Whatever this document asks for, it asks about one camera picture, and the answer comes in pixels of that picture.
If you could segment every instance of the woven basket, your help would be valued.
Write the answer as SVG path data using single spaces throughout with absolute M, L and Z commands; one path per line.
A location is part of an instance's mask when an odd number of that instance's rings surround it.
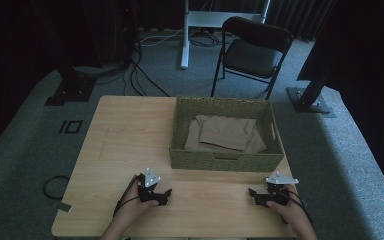
M 186 151 L 189 124 L 197 115 L 219 115 L 256 119 L 267 150 L 257 154 Z M 237 172 L 271 172 L 284 153 L 269 101 L 177 97 L 170 142 L 170 162 L 174 169 Z

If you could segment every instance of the beige cloth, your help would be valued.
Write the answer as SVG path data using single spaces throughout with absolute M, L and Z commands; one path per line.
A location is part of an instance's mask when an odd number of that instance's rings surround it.
M 258 153 L 266 150 L 255 119 L 198 115 L 189 125 L 185 150 Z

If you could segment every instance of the metal base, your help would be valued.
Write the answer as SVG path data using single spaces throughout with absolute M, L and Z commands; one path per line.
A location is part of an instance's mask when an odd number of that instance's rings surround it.
M 62 81 L 53 97 L 49 97 L 45 106 L 63 106 L 65 102 L 88 102 L 96 83 L 96 78 L 79 77 L 75 89 L 67 91 L 68 83 Z
M 321 95 L 319 95 L 317 100 L 312 105 L 301 104 L 299 100 L 304 90 L 305 88 L 286 88 L 286 91 L 288 92 L 289 98 L 291 99 L 296 112 L 321 113 L 325 118 L 336 118 L 332 108 L 326 105 Z

